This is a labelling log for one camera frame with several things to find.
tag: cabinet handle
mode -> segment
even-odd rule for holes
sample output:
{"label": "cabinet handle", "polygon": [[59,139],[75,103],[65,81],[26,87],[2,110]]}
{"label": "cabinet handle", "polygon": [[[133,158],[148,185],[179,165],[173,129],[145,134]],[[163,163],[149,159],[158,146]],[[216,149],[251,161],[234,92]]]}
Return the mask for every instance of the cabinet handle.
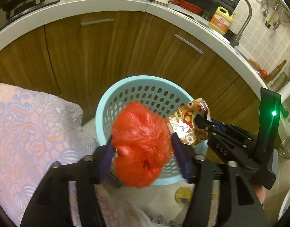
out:
{"label": "cabinet handle", "polygon": [[195,49],[200,54],[203,54],[203,51],[201,51],[198,47],[194,46],[192,43],[188,42],[186,39],[180,37],[177,34],[174,34],[174,36],[177,37],[179,40],[182,40],[184,43],[188,44],[190,47],[192,47],[193,49]]}
{"label": "cabinet handle", "polygon": [[114,19],[99,19],[99,20],[93,20],[93,21],[88,21],[88,22],[81,22],[81,26],[87,26],[87,25],[92,25],[92,24],[98,24],[98,23],[103,23],[103,22],[111,22],[114,21]]}

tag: yellow detergent jug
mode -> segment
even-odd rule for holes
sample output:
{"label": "yellow detergent jug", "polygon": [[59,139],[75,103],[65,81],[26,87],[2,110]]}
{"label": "yellow detergent jug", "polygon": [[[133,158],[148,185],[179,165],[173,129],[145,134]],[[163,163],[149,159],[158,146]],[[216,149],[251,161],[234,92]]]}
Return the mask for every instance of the yellow detergent jug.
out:
{"label": "yellow detergent jug", "polygon": [[209,27],[216,30],[222,36],[226,34],[228,28],[230,27],[235,13],[229,16],[229,12],[227,9],[223,7],[218,7],[214,16],[210,20]]}

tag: red plastic bag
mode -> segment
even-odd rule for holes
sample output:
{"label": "red plastic bag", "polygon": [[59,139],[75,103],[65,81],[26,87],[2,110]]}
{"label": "red plastic bag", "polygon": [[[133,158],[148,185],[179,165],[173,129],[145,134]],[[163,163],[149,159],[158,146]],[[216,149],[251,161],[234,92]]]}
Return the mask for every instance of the red plastic bag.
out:
{"label": "red plastic bag", "polygon": [[119,155],[117,175],[128,186],[150,185],[172,152],[165,121],[137,102],[129,103],[117,116],[112,137]]}

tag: snack wrapper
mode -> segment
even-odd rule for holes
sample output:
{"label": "snack wrapper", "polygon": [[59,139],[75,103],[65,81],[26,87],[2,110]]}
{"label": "snack wrapper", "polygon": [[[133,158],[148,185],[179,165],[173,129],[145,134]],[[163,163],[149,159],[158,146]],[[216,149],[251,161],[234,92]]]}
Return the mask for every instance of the snack wrapper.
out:
{"label": "snack wrapper", "polygon": [[193,146],[208,139],[208,133],[194,124],[194,117],[197,114],[204,114],[202,106],[208,110],[208,119],[210,119],[210,111],[202,98],[180,106],[174,114],[167,117],[170,133],[176,132],[182,143]]}

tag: paper towel roll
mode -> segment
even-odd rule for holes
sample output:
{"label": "paper towel roll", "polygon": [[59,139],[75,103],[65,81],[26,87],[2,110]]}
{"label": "paper towel roll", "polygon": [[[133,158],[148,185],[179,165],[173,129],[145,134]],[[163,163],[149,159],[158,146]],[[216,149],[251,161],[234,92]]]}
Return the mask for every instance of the paper towel roll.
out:
{"label": "paper towel roll", "polygon": [[281,104],[287,100],[290,96],[290,81],[286,84],[286,86],[279,92],[281,95]]}

